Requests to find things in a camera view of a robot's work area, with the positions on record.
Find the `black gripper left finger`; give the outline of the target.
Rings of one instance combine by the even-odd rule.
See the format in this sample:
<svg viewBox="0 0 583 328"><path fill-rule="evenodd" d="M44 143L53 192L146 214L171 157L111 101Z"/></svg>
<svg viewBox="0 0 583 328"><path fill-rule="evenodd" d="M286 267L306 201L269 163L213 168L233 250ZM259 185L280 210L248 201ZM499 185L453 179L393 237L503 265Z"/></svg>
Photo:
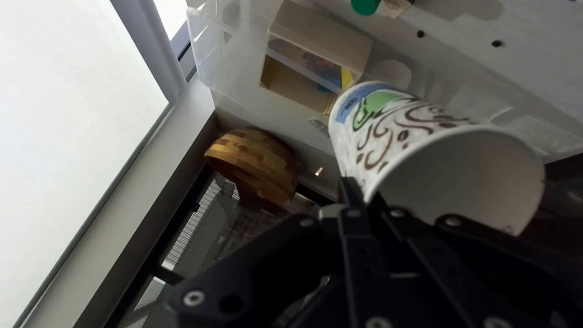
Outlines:
<svg viewBox="0 0 583 328"><path fill-rule="evenodd" d="M295 214L177 285L166 308L177 328L269 328L293 303L290 328L366 328L390 318L384 256L375 236L384 203L351 179L317 219Z"/></svg>

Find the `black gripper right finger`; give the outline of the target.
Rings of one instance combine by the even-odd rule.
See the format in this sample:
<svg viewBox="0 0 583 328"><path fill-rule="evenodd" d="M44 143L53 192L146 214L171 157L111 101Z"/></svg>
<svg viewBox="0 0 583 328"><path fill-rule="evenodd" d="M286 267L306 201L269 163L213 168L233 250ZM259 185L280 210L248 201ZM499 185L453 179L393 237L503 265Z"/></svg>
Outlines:
<svg viewBox="0 0 583 328"><path fill-rule="evenodd" d="M466 328L583 328L579 265L463 216L426 225L379 195L371 208Z"/></svg>

